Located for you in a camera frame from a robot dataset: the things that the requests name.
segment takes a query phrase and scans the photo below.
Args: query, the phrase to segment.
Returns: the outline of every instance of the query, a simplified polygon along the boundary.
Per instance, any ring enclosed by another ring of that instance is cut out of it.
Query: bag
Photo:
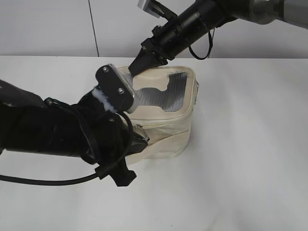
[[[173,158],[187,146],[199,84],[192,69],[183,66],[149,69],[134,78],[127,67],[118,68],[135,90],[139,106],[128,114],[134,131],[149,145],[126,157],[128,165],[144,158]]]

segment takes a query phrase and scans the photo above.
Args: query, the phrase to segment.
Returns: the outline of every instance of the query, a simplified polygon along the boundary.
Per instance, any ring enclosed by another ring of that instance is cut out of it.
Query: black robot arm
[[[96,78],[99,84],[74,105],[52,98],[43,101],[0,80],[0,151],[81,157],[89,164],[99,164],[90,178],[110,175],[118,186],[129,185],[136,174],[128,170],[125,156],[147,146],[144,138],[133,132],[124,113],[134,107],[133,91],[112,65],[100,68]],[[20,181],[4,176],[0,180],[39,185],[78,183]]]
[[[307,0],[196,0],[179,16],[156,0],[140,0],[138,6],[168,22],[156,26],[153,36],[141,44],[138,56],[129,67],[133,76],[166,65],[167,60],[173,60],[211,29],[238,18],[258,24],[278,19],[308,28]]]

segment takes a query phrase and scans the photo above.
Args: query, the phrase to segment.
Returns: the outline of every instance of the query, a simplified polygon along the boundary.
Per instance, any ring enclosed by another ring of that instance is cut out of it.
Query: bolt
[[[119,92],[120,95],[123,95],[123,94],[124,94],[124,89],[123,89],[123,88],[119,88],[119,89],[117,90],[117,92]]]
[[[106,73],[106,72],[109,71],[109,68],[108,68],[107,66],[104,66],[104,67],[103,67],[103,71]]]

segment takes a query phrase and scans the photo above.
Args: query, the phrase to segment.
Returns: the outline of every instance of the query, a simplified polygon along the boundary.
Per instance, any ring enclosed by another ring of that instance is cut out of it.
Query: white backdrop
[[[194,0],[161,0],[181,13]],[[138,0],[90,0],[100,56],[135,57],[155,25]],[[0,0],[0,55],[96,56],[88,0]],[[213,58],[308,58],[308,31],[237,20],[215,33]],[[194,44],[204,55],[208,41]],[[179,57],[191,57],[185,51]]]

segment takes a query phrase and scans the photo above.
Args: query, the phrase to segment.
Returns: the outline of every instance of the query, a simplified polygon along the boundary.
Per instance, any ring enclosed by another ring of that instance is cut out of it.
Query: zipper
[[[148,142],[150,140],[150,137],[148,136],[148,134],[146,134],[145,130],[143,129],[143,126],[140,124],[136,124],[135,127],[141,131],[142,136],[144,137],[143,140]]]

